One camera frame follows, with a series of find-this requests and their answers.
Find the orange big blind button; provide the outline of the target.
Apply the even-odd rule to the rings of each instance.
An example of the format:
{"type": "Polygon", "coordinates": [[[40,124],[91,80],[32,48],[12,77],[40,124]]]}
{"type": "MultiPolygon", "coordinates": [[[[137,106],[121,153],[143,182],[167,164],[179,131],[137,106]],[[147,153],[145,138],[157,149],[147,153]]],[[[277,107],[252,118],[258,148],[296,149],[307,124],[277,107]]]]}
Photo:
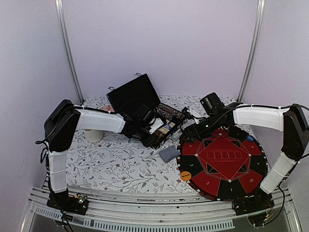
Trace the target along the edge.
{"type": "Polygon", "coordinates": [[[192,178],[192,175],[189,171],[183,171],[180,173],[180,178],[182,181],[189,181],[192,178]]]}

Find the blue small blind button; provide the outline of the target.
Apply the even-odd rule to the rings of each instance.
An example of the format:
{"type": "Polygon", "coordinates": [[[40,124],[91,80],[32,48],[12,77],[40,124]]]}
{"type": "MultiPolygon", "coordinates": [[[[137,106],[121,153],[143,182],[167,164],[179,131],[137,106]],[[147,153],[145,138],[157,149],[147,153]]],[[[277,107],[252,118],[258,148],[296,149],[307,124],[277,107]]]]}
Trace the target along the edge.
{"type": "Polygon", "coordinates": [[[254,142],[254,141],[255,141],[255,138],[254,138],[253,136],[251,136],[251,135],[248,135],[248,136],[247,136],[247,140],[248,140],[249,142],[254,142]]]}

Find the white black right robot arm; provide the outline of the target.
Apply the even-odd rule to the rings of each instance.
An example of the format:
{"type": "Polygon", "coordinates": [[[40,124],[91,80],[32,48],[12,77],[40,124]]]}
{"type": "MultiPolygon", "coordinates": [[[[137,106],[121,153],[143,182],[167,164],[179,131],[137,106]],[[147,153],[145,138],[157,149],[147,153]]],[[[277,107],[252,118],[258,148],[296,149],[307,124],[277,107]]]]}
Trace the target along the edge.
{"type": "Polygon", "coordinates": [[[230,201],[237,215],[264,211],[266,224],[279,189],[307,156],[308,107],[233,102],[216,93],[200,100],[206,116],[185,108],[194,119],[180,137],[181,178],[201,196],[230,201]]]}

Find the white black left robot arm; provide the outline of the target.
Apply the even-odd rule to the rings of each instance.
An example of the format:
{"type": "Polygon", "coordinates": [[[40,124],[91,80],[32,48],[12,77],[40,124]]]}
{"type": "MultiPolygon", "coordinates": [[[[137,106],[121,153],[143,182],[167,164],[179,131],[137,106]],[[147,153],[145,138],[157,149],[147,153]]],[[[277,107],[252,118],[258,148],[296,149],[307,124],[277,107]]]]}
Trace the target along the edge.
{"type": "Polygon", "coordinates": [[[47,206],[58,209],[63,214],[69,212],[85,215],[88,210],[87,196],[80,193],[70,196],[66,181],[66,156],[76,131],[108,131],[143,142],[162,125],[163,122],[155,112],[145,105],[129,116],[78,106],[70,100],[63,100],[44,123],[44,139],[35,142],[45,146],[50,190],[47,206]]]}

